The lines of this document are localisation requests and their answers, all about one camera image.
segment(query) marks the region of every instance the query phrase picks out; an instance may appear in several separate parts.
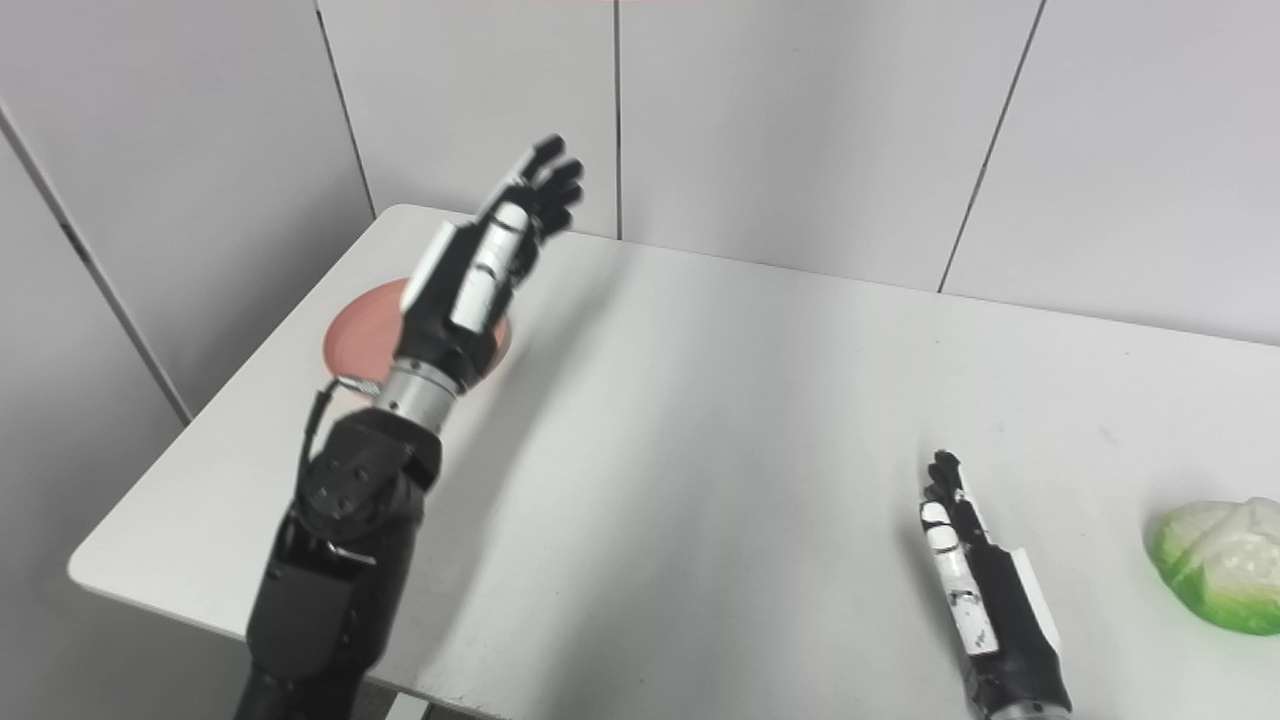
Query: robotic hand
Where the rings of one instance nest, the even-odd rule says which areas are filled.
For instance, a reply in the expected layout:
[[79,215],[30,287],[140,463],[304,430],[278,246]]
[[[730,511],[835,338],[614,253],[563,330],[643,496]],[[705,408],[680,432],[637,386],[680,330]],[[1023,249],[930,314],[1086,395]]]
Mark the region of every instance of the robotic hand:
[[929,465],[920,523],[969,659],[970,700],[984,720],[1070,720],[1057,629],[1027,552],[991,541],[960,460]]
[[489,369],[515,288],[581,197],[582,164],[557,163],[563,151],[558,136],[538,143],[472,222],[440,228],[401,299],[401,341],[375,405],[338,419],[312,457],[339,380],[317,395],[250,616],[253,662],[237,720],[349,716],[387,648],[422,498],[439,474],[440,427]]

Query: robotic forearm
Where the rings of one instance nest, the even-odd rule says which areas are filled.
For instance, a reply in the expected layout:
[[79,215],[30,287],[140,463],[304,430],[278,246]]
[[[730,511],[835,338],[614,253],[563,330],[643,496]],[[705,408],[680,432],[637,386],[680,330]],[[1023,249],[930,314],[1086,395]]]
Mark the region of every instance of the robotic forearm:
[[[338,380],[308,418],[293,501],[246,633],[253,667],[237,720],[344,720],[387,648],[422,498],[440,469],[440,428],[489,369],[494,328],[545,238],[581,197],[564,142],[538,143],[476,215],[434,236],[401,299],[394,365],[372,407],[311,437]],[[358,380],[351,384],[367,384]]]

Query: silver cylinder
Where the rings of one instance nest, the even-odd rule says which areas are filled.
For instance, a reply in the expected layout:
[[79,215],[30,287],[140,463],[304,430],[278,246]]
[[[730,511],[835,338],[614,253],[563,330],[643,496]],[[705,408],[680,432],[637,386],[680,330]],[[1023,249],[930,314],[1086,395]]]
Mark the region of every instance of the silver cylinder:
[[458,391],[458,384],[435,368],[410,357],[397,357],[374,407],[439,434]]

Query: black robotic finger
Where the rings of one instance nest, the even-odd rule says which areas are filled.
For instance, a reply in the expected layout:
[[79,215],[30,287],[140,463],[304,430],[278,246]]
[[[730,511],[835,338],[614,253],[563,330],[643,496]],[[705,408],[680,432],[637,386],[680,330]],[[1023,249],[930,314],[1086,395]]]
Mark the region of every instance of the black robotic finger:
[[929,479],[937,486],[940,497],[934,498],[947,507],[955,503],[955,492],[964,489],[960,479],[960,460],[945,450],[933,454],[933,462],[929,464]]
[[582,186],[573,183],[563,190],[557,191],[553,195],[549,195],[543,201],[541,204],[543,215],[545,217],[552,210],[557,209],[563,210],[581,199],[582,199]]
[[573,222],[573,214],[564,206],[557,206],[543,215],[543,242],[567,228]]
[[558,135],[548,136],[534,145],[517,173],[525,182],[532,183],[538,172],[562,152],[564,152],[564,138]]
[[556,192],[557,188],[576,183],[582,179],[582,161],[571,159],[567,163],[552,168],[544,177],[534,181],[534,188],[539,195]]
[[931,464],[928,468],[928,473],[929,473],[929,479],[933,480],[933,483],[927,488],[924,488],[925,498],[932,500],[934,502],[940,502],[942,503],[943,507],[950,509],[954,500],[948,487],[950,483],[947,480],[947,477],[942,473],[942,468],[938,468],[936,462]]

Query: white table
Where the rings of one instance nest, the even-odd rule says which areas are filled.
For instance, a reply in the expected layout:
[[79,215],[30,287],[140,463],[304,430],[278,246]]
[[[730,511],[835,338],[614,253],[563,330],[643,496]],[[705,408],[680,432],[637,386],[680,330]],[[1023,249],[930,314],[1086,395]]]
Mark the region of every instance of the white table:
[[[241,637],[324,329],[451,217],[379,218],[72,577]],[[513,720],[965,719],[915,520],[946,446],[1037,561],[1080,717],[1280,705],[1280,641],[1196,619],[1142,548],[1172,503],[1280,495],[1280,348],[579,234],[513,324],[444,432],[380,680]]]

